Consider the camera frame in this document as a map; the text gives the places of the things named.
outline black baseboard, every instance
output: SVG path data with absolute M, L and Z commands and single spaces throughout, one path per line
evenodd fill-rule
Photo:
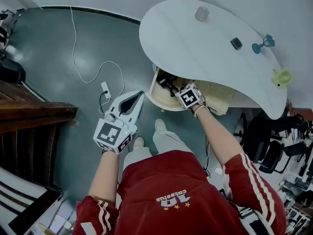
M 42 6 L 42 9 L 70 10 L 70 7 L 69 6 Z M 111 13 L 111 12 L 107 12 L 107 11 L 103 11 L 103 10 L 83 8 L 83 7 L 74 7 L 74 6 L 72 6 L 72 10 L 80 10 L 80 11 L 86 11 L 86 12 L 91 12 L 91 13 L 97 13 L 97 14 L 118 18 L 118 19 L 121 19 L 121 20 L 125 20 L 125 21 L 128 21 L 128 22 L 140 25 L 140 21 L 139 20 L 136 20 L 136 19 L 133 19 L 133 18 L 129 18 L 129 17 L 125 17 L 125 16 L 121 16 L 121 15 L 117 15 L 115 13 Z

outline white pants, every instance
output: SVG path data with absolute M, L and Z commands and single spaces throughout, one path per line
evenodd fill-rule
M 153 142 L 156 145 L 158 154 L 172 150 L 180 150 L 192 152 L 183 141 L 174 133 L 170 131 L 156 131 L 153 135 Z M 141 147 L 139 149 L 134 149 L 132 152 L 128 153 L 124 160 L 123 170 L 138 161 L 152 157 L 148 147 Z

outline white shoe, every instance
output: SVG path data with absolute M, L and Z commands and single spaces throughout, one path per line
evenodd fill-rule
M 133 150 L 140 149 L 140 148 L 144 147 L 144 145 L 145 145 L 145 141 L 143 140 L 143 138 L 138 137 L 135 139 Z
M 167 131 L 166 125 L 163 120 L 157 119 L 155 122 L 155 128 L 157 132 Z

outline teal desk lamp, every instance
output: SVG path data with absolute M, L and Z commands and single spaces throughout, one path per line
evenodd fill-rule
M 275 46 L 275 40 L 273 39 L 273 37 L 271 35 L 266 35 L 266 37 L 263 39 L 263 43 L 261 45 L 253 44 L 252 49 L 253 49 L 255 54 L 259 54 L 261 52 L 261 48 L 263 46 L 265 46 L 265 47 Z

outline person's right arm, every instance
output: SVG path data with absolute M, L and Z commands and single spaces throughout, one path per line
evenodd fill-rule
M 285 234 L 285 208 L 276 191 L 260 176 L 234 136 L 208 109 L 199 109 L 197 116 L 223 168 L 223 185 L 228 200 L 258 211 L 276 235 Z

